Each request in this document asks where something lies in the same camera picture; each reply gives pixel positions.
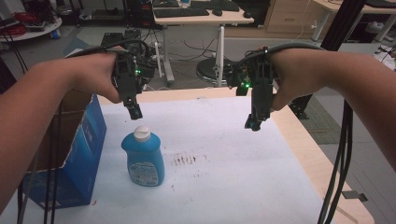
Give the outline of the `person's right hand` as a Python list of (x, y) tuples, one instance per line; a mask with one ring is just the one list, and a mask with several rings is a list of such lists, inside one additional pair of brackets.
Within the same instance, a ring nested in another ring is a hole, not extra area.
[(325, 50), (284, 49), (270, 57), (280, 81), (271, 106), (273, 111), (326, 86), (326, 73), (321, 71), (326, 54)]

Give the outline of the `light wood desk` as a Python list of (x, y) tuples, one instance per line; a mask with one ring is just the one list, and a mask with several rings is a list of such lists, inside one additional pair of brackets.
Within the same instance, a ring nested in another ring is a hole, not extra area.
[[(180, 2), (179, 0), (172, 0), (178, 4), (178, 7), (159, 7), (163, 0), (156, 0), (152, 7), (155, 8), (195, 8), (191, 7), (191, 0), (188, 4)], [(221, 66), (219, 74), (220, 87), (223, 81), (223, 67), (224, 67), (224, 33), (226, 25), (240, 25), (254, 22), (253, 18), (246, 19), (241, 7), (238, 12), (223, 11), (222, 16), (215, 16), (212, 14), (212, 9), (207, 9), (208, 16), (196, 17), (174, 17), (174, 18), (156, 18), (153, 14), (153, 19), (156, 24), (163, 28), (163, 68), (160, 71), (161, 75), (165, 75), (168, 83), (175, 81), (172, 66), (170, 64), (169, 44), (172, 41), (188, 40), (205, 38), (206, 36), (217, 40), (216, 60), (217, 64)]]

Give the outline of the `light desk with white legs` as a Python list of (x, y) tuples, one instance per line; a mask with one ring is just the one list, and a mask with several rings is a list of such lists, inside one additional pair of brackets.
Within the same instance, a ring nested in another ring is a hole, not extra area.
[(312, 0), (316, 5), (318, 5), (321, 9), (321, 16), (319, 21), (317, 22), (317, 26), (315, 28), (314, 33), (311, 36), (313, 41), (318, 41), (322, 30), (327, 23), (327, 20), (332, 14), (338, 13), (341, 9), (345, 9), (346, 11), (352, 11), (353, 9), (357, 9), (357, 18), (352, 20), (352, 27), (349, 29), (349, 32), (352, 33), (355, 29), (356, 25), (358, 24), (359, 20), (364, 14), (379, 14), (385, 15), (388, 14), (389, 18), (385, 22), (382, 29), (375, 37), (375, 41), (381, 42), (385, 35), (389, 32), (390, 28), (396, 22), (396, 8), (380, 8), (380, 7), (370, 7), (364, 5), (361, 8), (358, 8), (358, 0), (351, 0), (352, 2), (352, 9), (348, 10), (347, 0), (343, 0), (340, 5), (335, 3), (331, 3), (330, 0)]

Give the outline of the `black box on floor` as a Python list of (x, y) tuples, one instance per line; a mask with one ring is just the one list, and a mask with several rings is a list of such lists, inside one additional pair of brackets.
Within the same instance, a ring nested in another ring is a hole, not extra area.
[(102, 38), (102, 46), (121, 46), (121, 40), (123, 39), (122, 33), (104, 33)]

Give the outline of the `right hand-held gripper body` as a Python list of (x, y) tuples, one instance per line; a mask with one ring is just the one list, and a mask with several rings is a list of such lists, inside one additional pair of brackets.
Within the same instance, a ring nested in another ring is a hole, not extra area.
[(242, 60), (227, 66), (226, 84), (236, 88), (237, 96), (250, 91), (251, 110), (247, 122), (262, 122), (270, 118), (273, 98), (273, 75), (269, 62), (269, 49), (249, 52)]

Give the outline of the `black metal frame post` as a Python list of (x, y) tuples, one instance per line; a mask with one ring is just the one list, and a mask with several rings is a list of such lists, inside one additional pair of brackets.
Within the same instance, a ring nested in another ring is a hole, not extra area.
[[(358, 8), (363, 7), (366, 1), (367, 0), (358, 0)], [(351, 0), (347, 0), (347, 4), (347, 9), (352, 9)], [(353, 9), (352, 11), (341, 9), (336, 13), (329, 31), (325, 35), (320, 46), (327, 50), (339, 50), (341, 45), (347, 40), (347, 34), (349, 33), (349, 29), (352, 27), (352, 20), (357, 18), (357, 13), (357, 9)], [(311, 98), (312, 94), (309, 94), (307, 96), (299, 97), (291, 102), (290, 109), (298, 119), (308, 119), (305, 110)]]

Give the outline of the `blue bottle with white cap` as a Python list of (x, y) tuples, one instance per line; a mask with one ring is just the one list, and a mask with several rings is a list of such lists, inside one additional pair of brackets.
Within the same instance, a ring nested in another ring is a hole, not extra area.
[(144, 187), (158, 187), (164, 180), (161, 140), (147, 126), (138, 126), (126, 135), (121, 148), (127, 155), (131, 180)]

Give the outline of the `black round stool base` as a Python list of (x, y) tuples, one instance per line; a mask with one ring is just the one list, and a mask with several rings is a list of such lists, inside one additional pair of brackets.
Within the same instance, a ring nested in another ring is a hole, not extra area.
[(196, 66), (196, 75), (201, 80), (217, 86), (219, 84), (220, 69), (221, 66), (217, 64), (215, 58), (208, 58), (198, 62)]

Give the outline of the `person's left hand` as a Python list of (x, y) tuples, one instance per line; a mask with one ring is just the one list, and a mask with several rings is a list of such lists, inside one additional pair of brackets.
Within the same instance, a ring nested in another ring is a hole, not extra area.
[(111, 81), (117, 50), (122, 50), (122, 47), (116, 46), (107, 52), (86, 55), (81, 50), (69, 54), (66, 61), (74, 69), (72, 88), (98, 94), (112, 103), (119, 103), (120, 96)]

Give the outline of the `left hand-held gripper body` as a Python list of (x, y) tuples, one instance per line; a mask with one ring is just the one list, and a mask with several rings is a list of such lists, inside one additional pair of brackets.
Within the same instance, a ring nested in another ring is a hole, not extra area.
[(154, 77), (156, 66), (150, 63), (150, 54), (143, 56), (132, 49), (113, 49), (116, 53), (112, 82), (125, 107), (137, 105), (136, 95)]

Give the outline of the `grey tape strip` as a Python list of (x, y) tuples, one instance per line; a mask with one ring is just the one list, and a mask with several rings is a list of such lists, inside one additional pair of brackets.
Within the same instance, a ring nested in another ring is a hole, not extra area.
[(356, 190), (344, 190), (342, 195), (346, 199), (359, 199), (361, 202), (367, 202), (368, 198), (364, 193), (358, 193)]

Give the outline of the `black keyboard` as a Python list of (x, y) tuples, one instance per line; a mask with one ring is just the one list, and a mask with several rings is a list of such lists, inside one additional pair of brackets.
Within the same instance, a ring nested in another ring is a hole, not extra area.
[(196, 17), (208, 16), (204, 8), (155, 8), (153, 14), (156, 18)]
[(217, 9), (223, 11), (239, 11), (239, 6), (232, 0), (207, 0), (207, 1), (193, 1), (191, 0), (191, 7)]

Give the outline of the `blue cardboard box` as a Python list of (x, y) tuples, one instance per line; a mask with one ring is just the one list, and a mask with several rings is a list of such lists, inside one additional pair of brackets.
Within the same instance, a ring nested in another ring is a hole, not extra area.
[(38, 161), (24, 176), (23, 192), (42, 208), (89, 204), (105, 136), (97, 97), (68, 92), (38, 148)]

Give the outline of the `wooden drawer cabinet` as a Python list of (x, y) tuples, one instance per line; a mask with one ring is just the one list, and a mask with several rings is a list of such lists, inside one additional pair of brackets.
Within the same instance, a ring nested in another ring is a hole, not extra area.
[(266, 31), (279, 34), (300, 34), (309, 30), (311, 0), (274, 0), (270, 6)]

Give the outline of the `black computer tower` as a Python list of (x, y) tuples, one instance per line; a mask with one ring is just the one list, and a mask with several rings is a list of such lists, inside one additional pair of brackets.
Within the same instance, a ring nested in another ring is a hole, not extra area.
[(123, 0), (123, 4), (129, 27), (150, 28), (155, 24), (151, 0)]

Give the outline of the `round white table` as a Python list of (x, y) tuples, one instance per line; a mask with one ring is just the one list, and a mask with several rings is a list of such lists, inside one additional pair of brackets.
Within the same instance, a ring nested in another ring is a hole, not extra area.
[(25, 40), (25, 39), (39, 37), (42, 35), (48, 35), (50, 32), (57, 30), (62, 25), (62, 23), (63, 23), (63, 20), (61, 18), (56, 18), (55, 23), (46, 24), (44, 26), (44, 30), (40, 31), (40, 32), (26, 31), (23, 35), (12, 36), (12, 37), (7, 37), (7, 38), (4, 38), (2, 35), (0, 35), (0, 42), (7, 42), (8, 40), (21, 41), (21, 40)]

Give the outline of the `white table cover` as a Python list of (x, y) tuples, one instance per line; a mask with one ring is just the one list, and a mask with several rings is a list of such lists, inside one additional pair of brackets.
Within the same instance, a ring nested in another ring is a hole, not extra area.
[[(56, 211), (54, 224), (317, 224), (322, 198), (272, 119), (244, 127), (247, 97), (123, 105), (100, 102), (107, 130), (89, 205)], [(133, 183), (121, 140), (147, 125), (161, 139), (165, 179)]]

